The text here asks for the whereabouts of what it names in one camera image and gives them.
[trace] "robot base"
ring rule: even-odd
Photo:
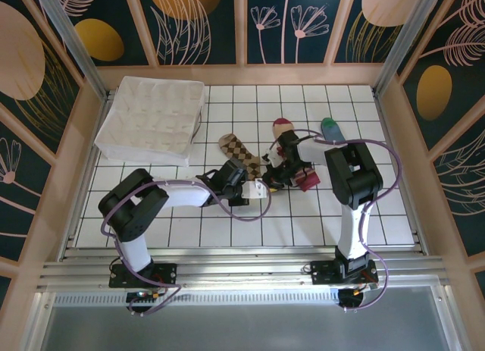
[[[366,268],[356,271],[348,277],[343,277],[340,266],[334,261],[311,262],[311,282],[313,285],[340,285],[340,284],[369,284],[377,283],[376,264],[373,260],[368,261]]]
[[[152,264],[139,272],[143,277],[160,283],[175,284],[177,279],[177,264]],[[113,265],[109,278],[110,288],[155,288],[151,284],[138,279],[123,264]]]

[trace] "brown checkered sock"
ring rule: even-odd
[[[222,136],[219,139],[219,146],[229,159],[235,158],[247,167],[249,180],[254,180],[261,176],[259,157],[251,154],[236,135],[228,133],[227,135]]]

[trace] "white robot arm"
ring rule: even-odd
[[[264,184],[270,188],[281,188],[285,184],[290,185],[292,177],[301,168],[311,168],[312,163],[326,165],[333,193],[342,203],[342,229],[336,247],[339,278],[348,279],[368,268],[369,254],[361,243],[359,222],[363,221],[361,235],[366,242],[371,208],[367,208],[364,214],[363,208],[376,199],[383,181],[367,146],[326,146],[312,139],[300,139],[293,131],[283,133],[278,143],[283,155],[278,158],[274,148],[268,156],[271,163],[262,178]],[[101,200],[99,210],[106,217],[123,198],[150,181],[153,178],[145,170],[137,169]],[[162,208],[182,205],[203,207],[221,199],[227,199],[230,206],[246,205],[250,198],[263,198],[266,191],[261,182],[247,181],[246,169],[238,161],[228,161],[219,171],[211,171],[185,183],[178,181],[177,185],[163,186],[163,189],[147,187],[137,195],[142,199],[140,203],[135,205],[133,201],[127,201],[109,218],[108,223],[116,233],[123,256],[131,268],[150,277],[148,270],[153,261],[143,233]]]

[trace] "floral wallpaper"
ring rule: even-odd
[[[340,0],[248,0],[248,64],[323,63]]]
[[[10,286],[11,279],[0,275],[0,309],[2,309],[3,301],[7,296],[8,287]]]
[[[236,63],[234,0],[140,0],[160,65]]]
[[[417,0],[354,0],[335,63],[384,63]]]
[[[400,76],[404,68],[409,62],[409,59],[411,59],[411,56],[415,52],[415,48],[418,45],[418,43],[421,41],[423,38],[423,35],[426,33],[427,28],[430,26],[431,21],[434,19],[436,13],[438,10],[441,8],[441,4],[443,3],[443,0],[438,0],[438,2],[435,4],[433,10],[430,12],[429,16],[427,17],[426,21],[424,22],[423,27],[421,28],[421,31],[418,33],[418,36],[416,36],[411,48],[409,48],[408,53],[402,59],[401,65],[399,65],[399,68],[397,69],[397,74]]]
[[[51,166],[0,122],[0,256],[18,261]]]
[[[43,6],[35,1],[50,23]],[[148,65],[127,0],[59,2],[95,65]]]
[[[485,95],[485,0],[455,0],[403,88],[429,149]]]
[[[434,162],[469,256],[485,251],[485,115]]]
[[[78,92],[22,0],[0,0],[0,103],[56,153]]]

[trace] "white tile grid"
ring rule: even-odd
[[[94,171],[75,247],[113,247],[100,234],[102,216],[97,209],[101,198],[121,178],[137,168],[154,177],[185,179],[220,168],[227,160],[218,139],[234,132],[253,155],[263,155],[273,142],[272,123],[285,117],[296,128],[320,132],[321,120],[332,117],[347,139],[384,141],[382,127],[368,86],[211,86],[202,125],[194,139],[189,168],[146,163],[110,161],[100,155]],[[383,176],[384,189],[396,175],[389,154],[369,146]],[[181,207],[161,211],[145,233],[152,248],[226,246],[334,246],[340,237],[341,207],[332,194],[325,167],[315,167],[321,183],[304,193],[282,190],[274,193],[267,215],[258,221],[229,218],[218,206]],[[241,217],[260,215],[267,201],[251,201],[247,207],[232,208]],[[374,206],[369,225],[371,245],[413,245],[414,239],[399,191]]]

